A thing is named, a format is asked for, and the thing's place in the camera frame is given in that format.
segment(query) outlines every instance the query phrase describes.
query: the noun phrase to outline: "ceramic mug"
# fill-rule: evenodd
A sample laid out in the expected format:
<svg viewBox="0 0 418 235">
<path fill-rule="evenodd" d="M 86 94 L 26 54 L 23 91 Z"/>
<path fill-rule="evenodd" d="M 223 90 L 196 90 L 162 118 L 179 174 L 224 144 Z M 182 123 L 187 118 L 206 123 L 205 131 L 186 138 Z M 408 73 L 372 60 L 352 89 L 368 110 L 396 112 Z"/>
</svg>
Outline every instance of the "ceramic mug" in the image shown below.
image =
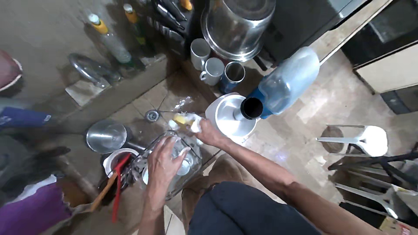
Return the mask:
<svg viewBox="0 0 418 235">
<path fill-rule="evenodd" d="M 203 38 L 194 39 L 190 45 L 190 60 L 195 69 L 202 71 L 211 52 L 209 44 Z"/>
<path fill-rule="evenodd" d="M 214 86 L 221 80 L 224 68 L 224 63 L 220 59 L 210 58 L 205 63 L 203 72 L 200 74 L 200 80 L 209 86 Z"/>
<path fill-rule="evenodd" d="M 225 66 L 225 72 L 222 74 L 219 90 L 228 94 L 245 78 L 245 69 L 238 62 L 230 62 Z"/>
</svg>

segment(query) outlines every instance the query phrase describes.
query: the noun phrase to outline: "right hand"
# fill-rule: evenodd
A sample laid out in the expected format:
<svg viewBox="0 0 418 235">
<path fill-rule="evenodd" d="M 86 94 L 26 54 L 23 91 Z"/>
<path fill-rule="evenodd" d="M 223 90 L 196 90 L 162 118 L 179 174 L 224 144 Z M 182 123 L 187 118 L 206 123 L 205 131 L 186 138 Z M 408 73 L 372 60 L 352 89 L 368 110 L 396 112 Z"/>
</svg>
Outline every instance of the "right hand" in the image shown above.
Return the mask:
<svg viewBox="0 0 418 235">
<path fill-rule="evenodd" d="M 202 119 L 199 125 L 202 132 L 196 133 L 195 136 L 203 143 L 219 148 L 226 140 L 229 140 L 212 125 L 210 120 Z"/>
</svg>

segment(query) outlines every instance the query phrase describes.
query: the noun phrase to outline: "metal bowl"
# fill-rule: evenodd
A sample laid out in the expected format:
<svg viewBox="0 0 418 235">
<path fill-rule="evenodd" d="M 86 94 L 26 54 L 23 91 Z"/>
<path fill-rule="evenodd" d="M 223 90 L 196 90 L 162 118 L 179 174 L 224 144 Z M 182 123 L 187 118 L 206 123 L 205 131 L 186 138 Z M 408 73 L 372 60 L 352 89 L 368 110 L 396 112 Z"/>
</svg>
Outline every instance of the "metal bowl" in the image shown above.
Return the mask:
<svg viewBox="0 0 418 235">
<path fill-rule="evenodd" d="M 112 153 L 125 144 L 127 131 L 125 126 L 113 120 L 101 120 L 87 132 L 87 145 L 98 153 Z"/>
<path fill-rule="evenodd" d="M 260 38 L 274 9 L 275 0 L 210 1 L 201 17 L 203 36 L 220 57 L 250 60 L 263 47 Z"/>
</svg>

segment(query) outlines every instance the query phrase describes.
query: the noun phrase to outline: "white mug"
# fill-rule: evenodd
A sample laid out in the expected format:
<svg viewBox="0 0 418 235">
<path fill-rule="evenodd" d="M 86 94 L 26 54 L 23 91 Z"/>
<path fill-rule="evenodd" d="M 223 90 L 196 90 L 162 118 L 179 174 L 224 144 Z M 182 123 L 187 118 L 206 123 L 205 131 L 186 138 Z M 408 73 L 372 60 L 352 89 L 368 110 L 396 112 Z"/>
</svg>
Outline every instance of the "white mug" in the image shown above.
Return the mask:
<svg viewBox="0 0 418 235">
<path fill-rule="evenodd" d="M 195 69 L 202 71 L 207 59 L 209 59 L 210 46 L 203 38 L 194 39 L 190 45 L 190 58 Z"/>
<path fill-rule="evenodd" d="M 210 58 L 206 61 L 203 72 L 200 74 L 200 80 L 209 86 L 214 86 L 221 80 L 225 65 L 218 58 Z"/>
</svg>

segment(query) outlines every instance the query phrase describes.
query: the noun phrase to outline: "plastic bottle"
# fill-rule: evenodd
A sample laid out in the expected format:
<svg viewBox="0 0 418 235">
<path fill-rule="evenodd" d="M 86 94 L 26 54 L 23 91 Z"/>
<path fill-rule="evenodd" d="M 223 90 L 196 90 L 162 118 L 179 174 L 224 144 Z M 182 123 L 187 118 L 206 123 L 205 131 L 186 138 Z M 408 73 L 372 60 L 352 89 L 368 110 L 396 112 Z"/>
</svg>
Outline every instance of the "plastic bottle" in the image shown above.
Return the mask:
<svg viewBox="0 0 418 235">
<path fill-rule="evenodd" d="M 249 97 L 263 102 L 261 118 L 281 114 L 308 89 L 318 73 L 318 56 L 311 48 L 302 47 L 266 75 Z"/>
<path fill-rule="evenodd" d="M 95 14 L 89 15 L 93 27 L 100 33 L 100 40 L 110 53 L 121 63 L 132 66 L 132 56 L 122 41 L 114 34 L 109 33 L 105 23 Z"/>
<path fill-rule="evenodd" d="M 136 40 L 139 43 L 141 51 L 146 57 L 153 57 L 155 55 L 155 49 L 153 44 L 147 39 L 145 35 L 144 26 L 138 19 L 138 15 L 135 10 L 132 8 L 131 4 L 123 4 L 123 9 L 125 10 L 126 18 L 130 23 L 130 29 L 135 36 Z"/>
</svg>

